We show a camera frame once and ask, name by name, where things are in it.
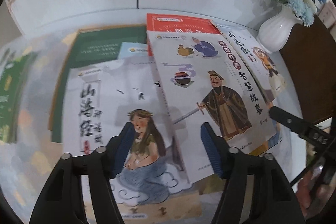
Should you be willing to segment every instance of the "green book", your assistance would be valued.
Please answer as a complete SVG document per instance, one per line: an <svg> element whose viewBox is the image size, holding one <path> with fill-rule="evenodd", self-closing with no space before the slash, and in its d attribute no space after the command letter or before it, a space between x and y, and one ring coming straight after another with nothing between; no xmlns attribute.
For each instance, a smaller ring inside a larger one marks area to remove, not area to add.
<svg viewBox="0 0 336 224"><path fill-rule="evenodd" d="M0 140L16 142L17 119L21 93L25 86L30 65L36 53L32 52L15 60L8 60L0 79Z"/></svg>
<svg viewBox="0 0 336 224"><path fill-rule="evenodd" d="M52 142L62 142L63 99L70 69L118 59L118 57L120 58L119 52L123 43L146 44L146 37L145 25L81 32L78 34L56 86L54 106L50 114L52 119Z"/></svg>

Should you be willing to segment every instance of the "white ceramic vase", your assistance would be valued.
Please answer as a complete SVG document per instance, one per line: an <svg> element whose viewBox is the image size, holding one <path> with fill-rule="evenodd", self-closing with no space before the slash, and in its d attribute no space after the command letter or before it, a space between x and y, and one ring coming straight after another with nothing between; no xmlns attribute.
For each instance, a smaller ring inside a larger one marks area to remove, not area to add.
<svg viewBox="0 0 336 224"><path fill-rule="evenodd" d="M295 24L302 24L293 10L282 5L282 10L276 16L266 20L260 27L257 41L268 53L276 52L283 48Z"/></svg>

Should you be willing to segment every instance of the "black robe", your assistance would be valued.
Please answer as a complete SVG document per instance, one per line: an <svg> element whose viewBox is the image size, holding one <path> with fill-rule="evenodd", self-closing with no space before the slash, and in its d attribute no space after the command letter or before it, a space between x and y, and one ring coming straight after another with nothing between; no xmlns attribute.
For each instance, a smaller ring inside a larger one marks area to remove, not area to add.
<svg viewBox="0 0 336 224"><path fill-rule="evenodd" d="M237 134L242 134L248 130L252 125L248 120L247 111L243 100L238 92L227 86L220 86L213 88L209 94L202 101L206 105L206 109L209 112L212 119L219 126L222 136L224 138L231 138ZM226 113L222 113L224 110L221 105L227 105L228 109ZM231 122L225 125L222 116L229 115L227 118Z"/></svg>

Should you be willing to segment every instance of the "light blue book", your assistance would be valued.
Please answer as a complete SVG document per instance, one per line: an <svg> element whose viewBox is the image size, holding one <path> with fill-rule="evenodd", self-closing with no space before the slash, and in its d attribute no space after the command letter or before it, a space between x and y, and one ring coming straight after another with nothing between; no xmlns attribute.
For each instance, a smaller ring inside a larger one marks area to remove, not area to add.
<svg viewBox="0 0 336 224"><path fill-rule="evenodd" d="M148 45L134 42L122 42L118 59L132 56L147 56Z"/></svg>

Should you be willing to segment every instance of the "sword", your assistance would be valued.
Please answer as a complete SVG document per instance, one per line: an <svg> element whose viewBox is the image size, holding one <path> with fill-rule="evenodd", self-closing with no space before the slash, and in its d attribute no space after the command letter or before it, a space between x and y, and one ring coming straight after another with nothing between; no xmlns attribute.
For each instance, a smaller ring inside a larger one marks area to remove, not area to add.
<svg viewBox="0 0 336 224"><path fill-rule="evenodd" d="M183 121L184 119L188 118L189 116L195 114L195 113L198 112L198 111L201 111L202 114L204 115L204 112L203 112L203 110L201 109L201 106L199 105L199 103L196 102L196 104L197 104L197 108L195 108L194 110L190 111L190 112L187 113L186 115L183 115L183 116L177 118L176 120L173 121L173 124L177 124L178 122Z"/></svg>

